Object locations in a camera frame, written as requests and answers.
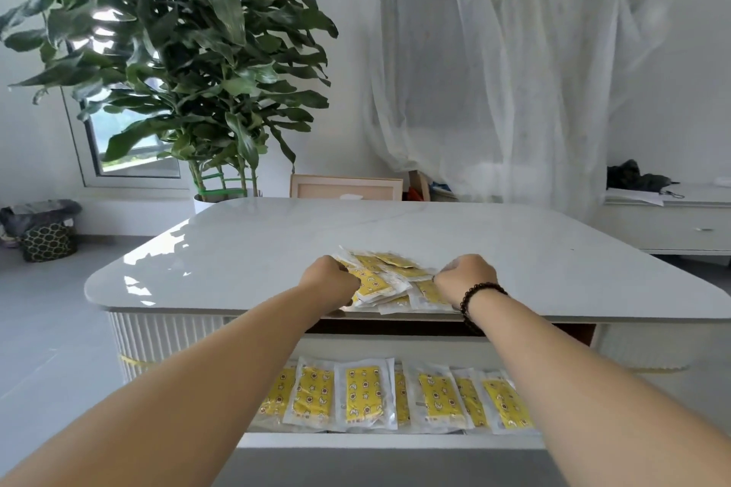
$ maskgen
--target pile of packets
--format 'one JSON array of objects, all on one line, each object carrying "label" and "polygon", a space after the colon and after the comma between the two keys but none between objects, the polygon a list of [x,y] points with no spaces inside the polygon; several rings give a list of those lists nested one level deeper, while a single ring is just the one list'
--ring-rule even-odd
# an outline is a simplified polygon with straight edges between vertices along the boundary
[{"label": "pile of packets", "polygon": [[505,372],[393,358],[291,361],[252,431],[538,434]]},{"label": "pile of packets", "polygon": [[346,250],[333,255],[361,280],[346,312],[454,312],[434,285],[434,271],[393,252]]}]

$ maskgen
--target person's left arm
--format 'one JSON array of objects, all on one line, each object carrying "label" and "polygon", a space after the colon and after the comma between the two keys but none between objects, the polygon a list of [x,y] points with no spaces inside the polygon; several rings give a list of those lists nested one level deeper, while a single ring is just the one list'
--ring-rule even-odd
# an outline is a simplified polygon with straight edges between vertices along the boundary
[{"label": "person's left arm", "polygon": [[20,463],[0,487],[207,487],[300,337],[360,286],[333,258],[115,391]]}]

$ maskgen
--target person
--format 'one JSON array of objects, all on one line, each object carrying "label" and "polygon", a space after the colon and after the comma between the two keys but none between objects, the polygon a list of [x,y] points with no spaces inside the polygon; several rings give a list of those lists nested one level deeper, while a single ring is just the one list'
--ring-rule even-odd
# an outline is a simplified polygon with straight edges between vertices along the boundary
[{"label": "person", "polygon": [[[465,255],[435,282],[458,307],[474,285],[498,278],[480,256]],[[112,393],[0,487],[207,487],[300,337],[359,285],[333,258],[318,259],[297,287]],[[468,313],[571,487],[731,485],[731,440],[699,416],[496,290],[478,291]]]}]

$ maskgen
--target bracelet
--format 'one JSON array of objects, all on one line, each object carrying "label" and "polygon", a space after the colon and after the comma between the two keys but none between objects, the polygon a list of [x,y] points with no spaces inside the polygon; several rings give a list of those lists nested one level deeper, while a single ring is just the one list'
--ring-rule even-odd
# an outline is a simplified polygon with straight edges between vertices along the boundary
[{"label": "bracelet", "polygon": [[484,335],[482,329],[480,329],[475,322],[472,321],[472,319],[469,316],[469,313],[467,312],[467,307],[469,306],[469,302],[472,299],[472,296],[477,292],[481,291],[483,289],[494,289],[498,293],[502,293],[506,296],[510,296],[507,294],[507,291],[500,287],[497,283],[478,283],[475,285],[472,289],[464,293],[464,298],[462,299],[461,304],[459,305],[459,311],[462,312],[462,318],[464,318],[464,323],[467,325],[467,327],[472,330],[474,333],[478,333],[480,335]]}]

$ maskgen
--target potted plant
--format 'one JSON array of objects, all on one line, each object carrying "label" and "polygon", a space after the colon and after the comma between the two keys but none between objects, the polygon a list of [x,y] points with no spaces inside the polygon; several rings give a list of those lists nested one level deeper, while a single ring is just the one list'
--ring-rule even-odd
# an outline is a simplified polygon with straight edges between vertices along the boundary
[{"label": "potted plant", "polygon": [[[37,14],[45,27],[12,32]],[[40,52],[45,69],[17,84],[40,87],[34,103],[61,86],[83,105],[79,119],[101,109],[140,114],[109,141],[105,160],[157,135],[169,147],[159,158],[187,162],[196,198],[209,203],[258,195],[270,135],[294,165],[281,130],[310,131],[305,107],[328,106],[288,81],[330,85],[313,30],[338,35],[315,0],[27,0],[0,16],[6,46]],[[226,166],[236,187],[227,187]],[[215,177],[221,188],[207,189]]]}]

